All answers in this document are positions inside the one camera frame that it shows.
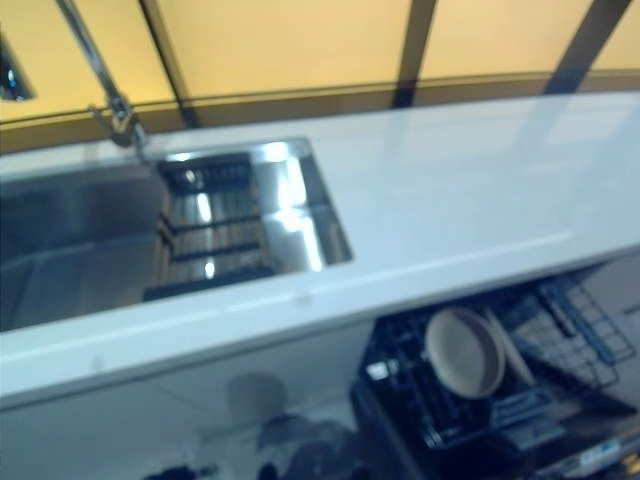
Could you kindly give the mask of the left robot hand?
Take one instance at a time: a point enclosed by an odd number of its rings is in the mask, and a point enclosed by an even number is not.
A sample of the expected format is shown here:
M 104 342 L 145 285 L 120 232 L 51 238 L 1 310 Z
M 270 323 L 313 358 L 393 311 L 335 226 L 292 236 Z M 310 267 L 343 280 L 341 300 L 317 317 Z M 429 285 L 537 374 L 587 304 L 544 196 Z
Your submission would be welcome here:
M 219 472 L 218 465 L 191 467 L 186 464 L 169 467 L 144 477 L 144 480 L 196 480 L 213 477 Z

